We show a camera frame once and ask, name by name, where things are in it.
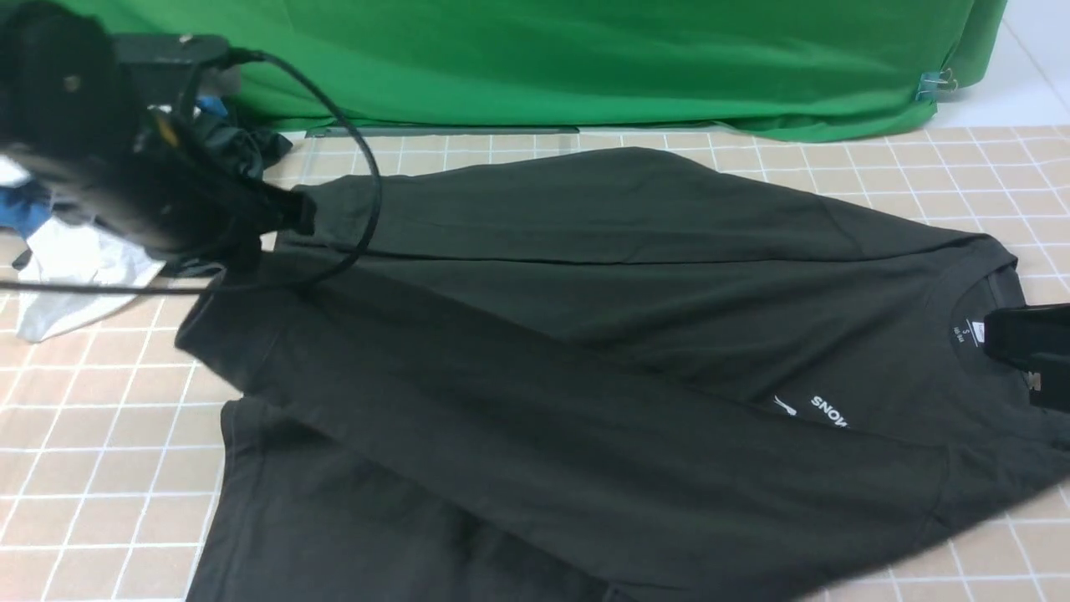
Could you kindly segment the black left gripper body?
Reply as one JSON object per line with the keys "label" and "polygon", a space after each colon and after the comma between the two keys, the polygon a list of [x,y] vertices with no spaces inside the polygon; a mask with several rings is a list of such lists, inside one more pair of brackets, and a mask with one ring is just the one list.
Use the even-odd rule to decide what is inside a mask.
{"label": "black left gripper body", "polygon": [[50,161],[50,186],[90,221],[164,262],[250,263],[284,228],[284,192],[227,171],[183,119],[151,110],[118,144]]}

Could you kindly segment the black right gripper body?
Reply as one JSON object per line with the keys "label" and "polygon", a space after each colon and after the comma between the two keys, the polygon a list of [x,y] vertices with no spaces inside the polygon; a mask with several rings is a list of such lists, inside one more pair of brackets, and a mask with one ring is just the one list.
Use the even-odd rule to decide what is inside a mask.
{"label": "black right gripper body", "polygon": [[997,309],[983,324],[985,354],[1024,374],[1031,404],[1069,410],[1069,305]]}

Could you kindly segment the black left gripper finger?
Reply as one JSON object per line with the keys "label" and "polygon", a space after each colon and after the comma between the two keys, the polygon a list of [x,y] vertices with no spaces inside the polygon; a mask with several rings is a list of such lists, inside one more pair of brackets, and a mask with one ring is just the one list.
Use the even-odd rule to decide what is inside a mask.
{"label": "black left gripper finger", "polygon": [[316,232],[316,202],[302,191],[272,191],[272,210],[276,220],[275,232],[295,232],[311,236]]}

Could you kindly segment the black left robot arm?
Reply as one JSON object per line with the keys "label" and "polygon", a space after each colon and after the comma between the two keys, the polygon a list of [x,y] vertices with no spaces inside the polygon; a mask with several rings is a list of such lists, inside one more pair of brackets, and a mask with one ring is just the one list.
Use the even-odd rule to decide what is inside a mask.
{"label": "black left robot arm", "polygon": [[251,61],[214,35],[117,34],[54,1],[4,1],[3,154],[152,257],[248,262],[260,237],[310,235],[316,216],[195,129],[207,73]]}

